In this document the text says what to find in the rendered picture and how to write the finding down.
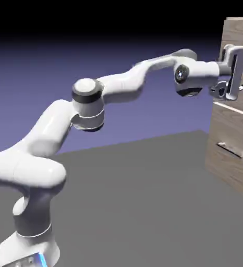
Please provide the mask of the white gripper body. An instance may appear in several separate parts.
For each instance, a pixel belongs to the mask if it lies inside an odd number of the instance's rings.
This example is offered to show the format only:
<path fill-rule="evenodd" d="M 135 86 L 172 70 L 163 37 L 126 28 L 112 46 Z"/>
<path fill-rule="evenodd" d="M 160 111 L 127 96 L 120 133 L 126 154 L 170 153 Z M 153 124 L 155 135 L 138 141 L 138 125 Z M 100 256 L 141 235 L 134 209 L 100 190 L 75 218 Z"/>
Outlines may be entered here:
<path fill-rule="evenodd" d="M 221 56 L 221 77 L 225 82 L 224 100 L 235 101 L 238 99 L 243 73 L 243 46 L 226 44 Z"/>

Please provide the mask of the light wood cabinet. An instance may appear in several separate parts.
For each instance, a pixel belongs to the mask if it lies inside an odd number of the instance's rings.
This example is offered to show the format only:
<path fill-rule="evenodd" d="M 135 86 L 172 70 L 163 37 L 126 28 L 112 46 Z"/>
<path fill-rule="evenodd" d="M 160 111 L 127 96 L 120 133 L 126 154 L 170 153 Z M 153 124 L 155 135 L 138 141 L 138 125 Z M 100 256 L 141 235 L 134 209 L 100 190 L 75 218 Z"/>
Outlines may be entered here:
<path fill-rule="evenodd" d="M 243 45 L 243 17 L 224 21 L 221 45 L 226 44 Z M 243 90 L 237 101 L 214 101 L 205 164 L 243 194 Z"/>

